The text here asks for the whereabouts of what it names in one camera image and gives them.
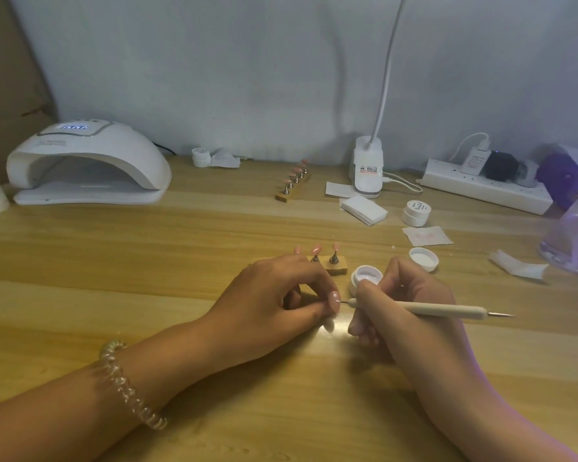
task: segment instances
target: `forearm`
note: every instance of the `forearm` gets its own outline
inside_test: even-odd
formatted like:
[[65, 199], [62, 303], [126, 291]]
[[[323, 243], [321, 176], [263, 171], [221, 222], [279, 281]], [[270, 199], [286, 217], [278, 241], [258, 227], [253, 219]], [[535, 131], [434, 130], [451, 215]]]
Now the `forearm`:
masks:
[[471, 462], [578, 462], [576, 453], [522, 417], [492, 388], [477, 394], [433, 418]]
[[[117, 355], [138, 396], [159, 411], [216, 371], [197, 323], [127, 347]], [[0, 404], [0, 462], [91, 461], [140, 424], [98, 365]]]

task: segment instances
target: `desk surface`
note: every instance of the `desk surface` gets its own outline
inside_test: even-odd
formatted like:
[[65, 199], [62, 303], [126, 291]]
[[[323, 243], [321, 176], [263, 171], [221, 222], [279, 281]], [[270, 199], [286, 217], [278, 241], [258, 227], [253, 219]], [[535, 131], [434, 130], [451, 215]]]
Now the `desk surface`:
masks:
[[[96, 359], [108, 338], [132, 343], [204, 313], [240, 269], [293, 246], [342, 243], [349, 271], [407, 256], [403, 188], [377, 201], [367, 227], [327, 198], [346, 169], [313, 167], [288, 204], [273, 193], [290, 164], [195, 169], [171, 160], [153, 206], [12, 206], [0, 214], [0, 400]], [[487, 260], [502, 249], [540, 262], [551, 220], [426, 189], [437, 277], [459, 303], [516, 314], [467, 322], [479, 363], [521, 413], [578, 451], [578, 277], [549, 267], [543, 283]], [[348, 276], [338, 277], [343, 295]], [[463, 460], [428, 422], [401, 373], [347, 335], [351, 310], [256, 362], [194, 385], [166, 409], [160, 434], [137, 430], [104, 461]]]

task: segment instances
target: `purple object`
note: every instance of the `purple object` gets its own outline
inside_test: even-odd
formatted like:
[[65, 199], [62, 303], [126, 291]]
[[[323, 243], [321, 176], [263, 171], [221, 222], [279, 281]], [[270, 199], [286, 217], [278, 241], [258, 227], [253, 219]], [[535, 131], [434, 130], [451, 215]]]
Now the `purple object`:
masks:
[[570, 209], [578, 199], [578, 164], [569, 155], [549, 155], [539, 166], [536, 177], [562, 209]]

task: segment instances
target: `spiral hair tie bracelet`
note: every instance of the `spiral hair tie bracelet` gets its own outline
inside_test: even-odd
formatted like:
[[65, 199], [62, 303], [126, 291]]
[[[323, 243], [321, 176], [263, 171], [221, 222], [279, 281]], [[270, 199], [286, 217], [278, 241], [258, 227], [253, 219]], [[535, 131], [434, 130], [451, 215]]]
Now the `spiral hair tie bracelet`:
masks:
[[114, 383], [118, 393], [123, 397], [124, 403], [131, 409], [133, 415], [143, 423], [155, 430], [161, 430], [167, 426], [167, 419], [154, 413], [146, 403], [137, 397], [137, 389], [131, 385], [129, 378], [124, 376], [122, 367], [116, 364], [116, 352], [126, 348], [124, 342], [113, 340], [107, 342], [100, 350], [99, 358], [109, 380]]

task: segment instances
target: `hand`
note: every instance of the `hand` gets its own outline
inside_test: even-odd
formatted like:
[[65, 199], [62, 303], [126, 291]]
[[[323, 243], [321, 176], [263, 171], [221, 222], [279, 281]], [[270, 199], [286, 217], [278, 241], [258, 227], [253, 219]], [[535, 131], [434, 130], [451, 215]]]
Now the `hand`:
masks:
[[395, 257], [378, 286], [360, 282], [356, 298], [361, 309], [355, 310], [349, 334], [367, 346], [385, 342], [442, 431], [449, 407], [490, 393], [460, 320], [419, 317], [393, 300], [454, 304], [443, 282], [413, 261]]
[[[300, 307], [300, 284], [318, 301]], [[301, 254], [257, 261], [245, 268], [200, 321], [218, 369], [262, 357], [337, 313], [340, 294], [319, 262]]]

